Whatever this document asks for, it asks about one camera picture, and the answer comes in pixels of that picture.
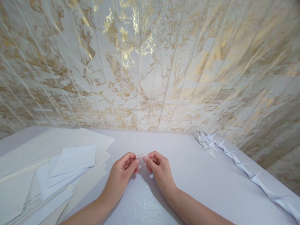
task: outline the stack of paper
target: stack of paper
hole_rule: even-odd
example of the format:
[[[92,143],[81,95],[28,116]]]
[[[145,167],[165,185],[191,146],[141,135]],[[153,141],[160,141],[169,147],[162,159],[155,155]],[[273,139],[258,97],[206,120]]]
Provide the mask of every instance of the stack of paper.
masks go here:
[[[107,173],[114,139],[52,128],[0,158],[0,225],[58,224]]]
[[[69,147],[37,170],[43,200],[48,199],[95,165],[96,146]]]

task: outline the white and gold wallpaper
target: white and gold wallpaper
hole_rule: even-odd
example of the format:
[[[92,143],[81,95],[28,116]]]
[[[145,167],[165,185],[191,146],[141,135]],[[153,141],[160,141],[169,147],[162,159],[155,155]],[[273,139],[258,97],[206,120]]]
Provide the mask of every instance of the white and gold wallpaper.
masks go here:
[[[300,195],[297,0],[1,0],[0,138],[219,132]]]

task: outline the left hand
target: left hand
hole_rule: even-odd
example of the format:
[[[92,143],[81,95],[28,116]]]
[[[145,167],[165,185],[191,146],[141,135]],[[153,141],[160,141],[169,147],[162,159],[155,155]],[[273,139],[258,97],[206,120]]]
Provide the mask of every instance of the left hand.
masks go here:
[[[138,173],[140,160],[134,153],[128,152],[117,160],[110,171],[105,188],[101,195],[116,204],[122,197],[133,173]]]

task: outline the table surface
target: table surface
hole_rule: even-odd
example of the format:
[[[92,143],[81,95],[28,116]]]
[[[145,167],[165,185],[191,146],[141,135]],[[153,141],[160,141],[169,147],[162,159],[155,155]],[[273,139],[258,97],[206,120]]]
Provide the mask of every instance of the table surface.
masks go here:
[[[50,127],[29,127],[0,140],[0,156]],[[191,133],[90,129],[111,136],[107,174],[92,188],[72,214],[95,200],[104,189],[113,163],[127,152],[160,152],[169,159],[176,185],[235,224],[297,224],[260,187],[251,182],[223,153],[207,154]],[[184,224],[151,178],[145,164],[133,175],[125,193],[104,224]]]

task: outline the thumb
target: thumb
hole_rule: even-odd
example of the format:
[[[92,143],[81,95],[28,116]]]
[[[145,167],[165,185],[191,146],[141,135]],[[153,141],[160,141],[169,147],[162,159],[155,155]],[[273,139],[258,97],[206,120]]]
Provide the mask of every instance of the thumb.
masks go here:
[[[134,170],[138,167],[138,163],[140,162],[140,159],[133,160],[130,166],[127,168],[127,173],[131,174],[134,172]]]
[[[156,167],[158,166],[149,157],[144,157],[144,162],[153,172],[155,171]]]

